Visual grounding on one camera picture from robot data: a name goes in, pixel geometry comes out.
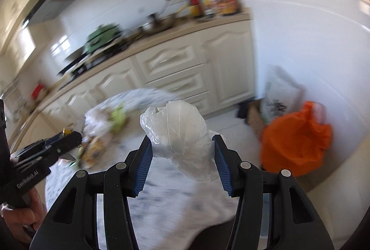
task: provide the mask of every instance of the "orange bag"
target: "orange bag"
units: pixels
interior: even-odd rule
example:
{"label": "orange bag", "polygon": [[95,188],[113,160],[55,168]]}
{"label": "orange bag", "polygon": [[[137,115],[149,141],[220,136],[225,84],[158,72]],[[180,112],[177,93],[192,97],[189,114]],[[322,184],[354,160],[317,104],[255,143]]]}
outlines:
{"label": "orange bag", "polygon": [[307,101],[300,112],[275,119],[262,133],[262,166],[269,172],[288,169],[301,176],[322,164],[332,140],[330,125],[315,120],[314,102]]}

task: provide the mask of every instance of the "marble patterned surface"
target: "marble patterned surface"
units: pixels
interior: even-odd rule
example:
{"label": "marble patterned surface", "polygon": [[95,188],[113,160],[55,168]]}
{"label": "marble patterned surface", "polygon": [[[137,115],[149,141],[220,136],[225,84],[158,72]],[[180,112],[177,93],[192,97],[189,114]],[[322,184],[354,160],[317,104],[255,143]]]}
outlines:
{"label": "marble patterned surface", "polygon": [[[120,94],[101,103],[100,107],[137,109],[125,130],[110,143],[109,150],[89,173],[107,170],[124,161],[137,149],[145,132],[139,124],[140,113],[149,106],[164,106],[176,96],[161,90],[138,89]],[[50,209],[65,185],[77,171],[68,162],[59,160],[51,168],[46,181],[46,204]],[[186,249],[194,237],[206,227],[232,219],[237,199],[228,197],[221,181],[194,182],[175,169],[170,160],[153,158],[144,189],[137,198],[128,199],[133,227],[140,250]],[[102,196],[97,201],[99,247],[106,249]]]}

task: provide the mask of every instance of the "white floor tile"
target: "white floor tile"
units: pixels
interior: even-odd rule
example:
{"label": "white floor tile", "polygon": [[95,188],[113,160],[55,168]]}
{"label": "white floor tile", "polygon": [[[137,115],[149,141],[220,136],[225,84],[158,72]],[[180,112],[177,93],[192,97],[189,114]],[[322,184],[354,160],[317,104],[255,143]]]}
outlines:
{"label": "white floor tile", "polygon": [[241,122],[218,132],[224,137],[227,147],[236,150],[242,160],[260,167],[260,142],[250,126]]}
{"label": "white floor tile", "polygon": [[237,109],[231,110],[229,112],[226,112],[221,115],[217,115],[215,117],[207,119],[206,123],[207,123],[208,129],[219,132],[222,129],[226,129],[233,125],[242,123],[244,120],[237,118],[236,114],[237,114]]}

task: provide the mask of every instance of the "silver bolt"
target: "silver bolt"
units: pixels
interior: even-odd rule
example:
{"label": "silver bolt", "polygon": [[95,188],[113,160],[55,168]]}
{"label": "silver bolt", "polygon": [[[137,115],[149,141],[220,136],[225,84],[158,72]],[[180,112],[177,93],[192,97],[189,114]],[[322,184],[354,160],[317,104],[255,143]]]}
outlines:
{"label": "silver bolt", "polygon": [[86,175],[86,172],[84,170],[79,170],[77,173],[76,173],[76,177],[77,178],[82,178],[82,177],[85,177]]}
{"label": "silver bolt", "polygon": [[243,168],[243,169],[250,169],[251,165],[248,161],[243,161],[240,163],[240,166]]}
{"label": "silver bolt", "polygon": [[289,170],[282,170],[281,174],[285,177],[289,177],[292,173]]}
{"label": "silver bolt", "polygon": [[125,164],[124,162],[119,162],[116,164],[116,169],[117,170],[123,170],[127,167],[127,164]]}

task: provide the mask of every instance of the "marble tabletop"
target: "marble tabletop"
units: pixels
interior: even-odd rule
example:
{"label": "marble tabletop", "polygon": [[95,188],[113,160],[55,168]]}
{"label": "marble tabletop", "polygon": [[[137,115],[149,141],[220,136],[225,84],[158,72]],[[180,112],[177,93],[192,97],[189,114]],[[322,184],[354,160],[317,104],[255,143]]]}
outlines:
{"label": "marble tabletop", "polygon": [[[169,100],[177,100],[177,96],[162,90],[136,89],[101,103],[98,107],[114,108],[124,102],[130,120],[123,132],[110,142],[100,161],[87,171],[107,170],[138,149],[145,136],[139,123],[140,114],[149,106],[165,106]],[[59,160],[51,167],[46,180],[48,209],[77,171],[68,165],[69,162]],[[187,249],[203,229],[232,219],[237,199],[228,197],[219,179],[195,182],[176,170],[169,159],[153,158],[143,191],[136,198],[128,198],[128,204],[140,250],[180,250]],[[102,206],[103,197],[98,195],[98,239],[100,249],[104,250],[107,247]]]}

